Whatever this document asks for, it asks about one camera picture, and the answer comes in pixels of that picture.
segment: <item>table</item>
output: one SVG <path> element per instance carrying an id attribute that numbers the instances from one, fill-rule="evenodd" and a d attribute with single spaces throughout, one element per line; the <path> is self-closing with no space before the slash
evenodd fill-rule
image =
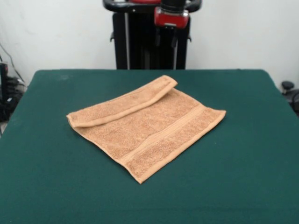
<path id="1" fill-rule="evenodd" d="M 140 185 L 65 116 L 162 74 L 227 115 Z M 298 133 L 262 70 L 41 70 L 0 139 L 0 223 L 297 224 Z"/>

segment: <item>terry cloth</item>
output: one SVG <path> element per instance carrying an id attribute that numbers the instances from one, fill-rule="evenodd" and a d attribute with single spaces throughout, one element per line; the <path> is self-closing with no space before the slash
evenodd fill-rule
<path id="1" fill-rule="evenodd" d="M 174 89 L 169 76 L 67 115 L 71 127 L 142 183 L 213 129 L 226 111 Z"/>

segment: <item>green table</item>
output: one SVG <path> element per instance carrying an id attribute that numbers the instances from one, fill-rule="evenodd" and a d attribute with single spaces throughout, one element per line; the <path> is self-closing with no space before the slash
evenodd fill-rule
<path id="1" fill-rule="evenodd" d="M 227 115 L 140 185 L 65 116 L 162 74 Z M 0 139 L 0 224 L 298 224 L 298 133 L 262 70 L 39 71 Z"/>

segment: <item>black object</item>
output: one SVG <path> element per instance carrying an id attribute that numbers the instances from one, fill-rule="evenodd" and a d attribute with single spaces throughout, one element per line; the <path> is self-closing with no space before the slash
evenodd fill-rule
<path id="1" fill-rule="evenodd" d="M 284 81 L 281 83 L 281 85 L 284 89 L 283 96 L 299 116 L 299 89 L 292 90 L 295 85 L 289 81 Z"/>
<path id="2" fill-rule="evenodd" d="M 0 97 L 0 122 L 9 120 L 17 107 L 23 92 L 17 90 L 20 85 L 15 77 L 8 76 L 7 64 L 0 63 L 1 97 Z"/>
<path id="3" fill-rule="evenodd" d="M 103 0 L 113 14 L 117 69 L 185 69 L 190 19 L 184 29 L 156 27 L 154 9 L 181 14 L 195 12 L 201 0 L 162 0 L 161 3 Z"/>

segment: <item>orange towel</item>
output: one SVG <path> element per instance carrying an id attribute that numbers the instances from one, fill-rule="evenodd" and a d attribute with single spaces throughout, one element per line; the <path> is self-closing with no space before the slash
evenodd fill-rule
<path id="1" fill-rule="evenodd" d="M 225 116 L 181 91 L 168 76 L 67 115 L 72 128 L 142 183 Z"/>

